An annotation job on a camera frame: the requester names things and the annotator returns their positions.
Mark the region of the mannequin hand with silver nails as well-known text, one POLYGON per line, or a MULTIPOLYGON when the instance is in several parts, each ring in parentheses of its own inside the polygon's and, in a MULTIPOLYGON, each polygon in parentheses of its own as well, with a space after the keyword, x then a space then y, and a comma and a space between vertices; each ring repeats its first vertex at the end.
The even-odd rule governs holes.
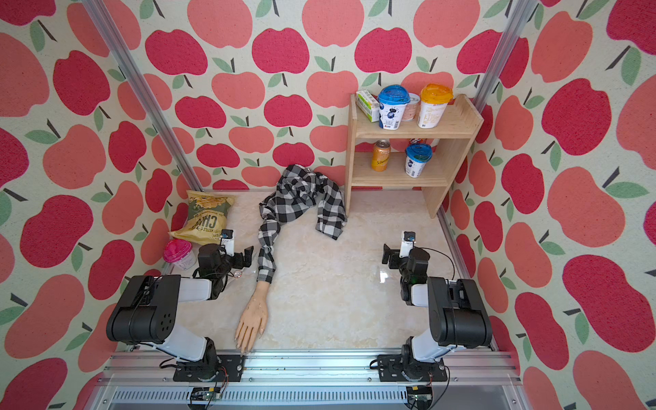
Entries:
POLYGON ((241 315, 235 333, 236 346, 241 355, 251 352, 256 339, 266 330, 266 324, 268 323, 269 288, 270 283, 258 281, 241 315))

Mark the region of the black white plaid shirt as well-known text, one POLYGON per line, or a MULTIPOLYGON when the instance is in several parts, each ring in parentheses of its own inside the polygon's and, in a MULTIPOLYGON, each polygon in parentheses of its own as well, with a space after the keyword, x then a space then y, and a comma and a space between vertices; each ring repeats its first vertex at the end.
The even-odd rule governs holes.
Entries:
POLYGON ((317 210, 315 230, 337 240, 348 223, 339 185, 320 172, 290 165, 281 175, 274 193, 259 203, 262 222, 258 232, 257 279, 270 283, 276 271, 274 243, 283 225, 299 219, 311 208, 317 210))

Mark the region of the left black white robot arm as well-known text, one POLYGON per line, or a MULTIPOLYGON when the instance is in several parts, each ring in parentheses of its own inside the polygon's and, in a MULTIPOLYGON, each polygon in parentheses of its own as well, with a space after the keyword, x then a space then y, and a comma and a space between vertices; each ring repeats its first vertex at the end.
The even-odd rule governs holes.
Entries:
POLYGON ((175 382, 239 382, 244 359, 219 355, 211 338, 200 337, 176 323, 179 304, 217 299, 229 278, 249 268, 254 248, 234 250, 234 232, 224 229, 216 243, 194 249, 191 242, 173 239, 165 245, 164 260, 186 271, 189 277, 169 274, 130 278, 126 290, 109 316, 109 340, 127 345, 147 345, 175 360, 175 382))

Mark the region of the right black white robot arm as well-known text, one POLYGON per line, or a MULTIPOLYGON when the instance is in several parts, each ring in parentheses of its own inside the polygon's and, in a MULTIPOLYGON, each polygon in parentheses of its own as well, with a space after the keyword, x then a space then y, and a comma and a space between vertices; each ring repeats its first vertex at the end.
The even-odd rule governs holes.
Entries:
POLYGON ((430 276, 430 251, 415 242, 414 232, 404 232, 399 249, 384 246, 382 263, 400 273, 401 300, 408 306, 427 309, 429 327, 408 338, 399 354, 379 355, 370 364, 382 382, 448 381, 446 355, 488 347, 493 337, 475 281, 430 276))

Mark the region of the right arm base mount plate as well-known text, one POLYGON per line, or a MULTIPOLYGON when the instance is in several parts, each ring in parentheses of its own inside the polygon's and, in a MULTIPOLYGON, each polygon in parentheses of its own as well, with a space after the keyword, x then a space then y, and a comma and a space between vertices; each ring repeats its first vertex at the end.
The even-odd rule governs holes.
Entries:
POLYGON ((379 355, 370 363, 370 369, 376 370, 381 382, 409 382, 429 384, 446 382, 449 376, 443 360, 421 362, 411 355, 379 355))

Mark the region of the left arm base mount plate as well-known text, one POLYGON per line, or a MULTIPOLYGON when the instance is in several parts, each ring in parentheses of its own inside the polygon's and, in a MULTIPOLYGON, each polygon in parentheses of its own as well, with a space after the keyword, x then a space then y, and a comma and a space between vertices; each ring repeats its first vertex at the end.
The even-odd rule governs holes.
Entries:
POLYGON ((173 376, 180 383, 223 383, 240 382, 244 371, 244 357, 241 355, 215 355, 203 360, 179 361, 173 376))

